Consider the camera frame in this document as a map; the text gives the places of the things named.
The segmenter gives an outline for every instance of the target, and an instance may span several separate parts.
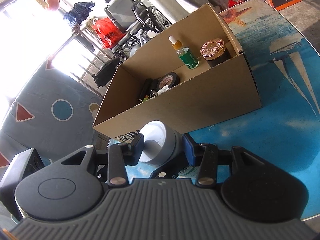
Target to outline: wheelchair wheel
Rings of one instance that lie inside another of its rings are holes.
[[[166,28],[168,28],[172,23],[167,19],[166,16],[162,14],[155,6],[150,6],[148,8],[149,16],[154,24],[155,28],[158,30],[158,32],[164,31]]]

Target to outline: rose gold jar lid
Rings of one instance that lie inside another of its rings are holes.
[[[223,39],[213,39],[211,41],[206,42],[200,49],[200,54],[206,60],[213,60],[217,57],[220,57],[224,51],[226,50],[226,46],[224,45]]]

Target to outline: ribbed gray surface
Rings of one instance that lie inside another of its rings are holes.
[[[76,220],[26,219],[12,233],[19,240],[311,240],[316,235],[299,220],[260,224],[238,217],[213,190],[189,179],[135,179]]]

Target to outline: concrete floor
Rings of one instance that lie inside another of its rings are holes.
[[[320,0],[303,0],[280,11],[320,52]],[[320,233],[320,216],[305,223]]]

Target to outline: blue table surface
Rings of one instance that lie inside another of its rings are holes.
[[[302,219],[320,214],[320,56],[279,12],[249,0],[221,13],[243,47],[262,108],[190,135],[220,149],[241,145],[300,179],[309,201]],[[152,167],[127,166],[129,179],[148,178]],[[229,176],[218,169],[218,182]]]

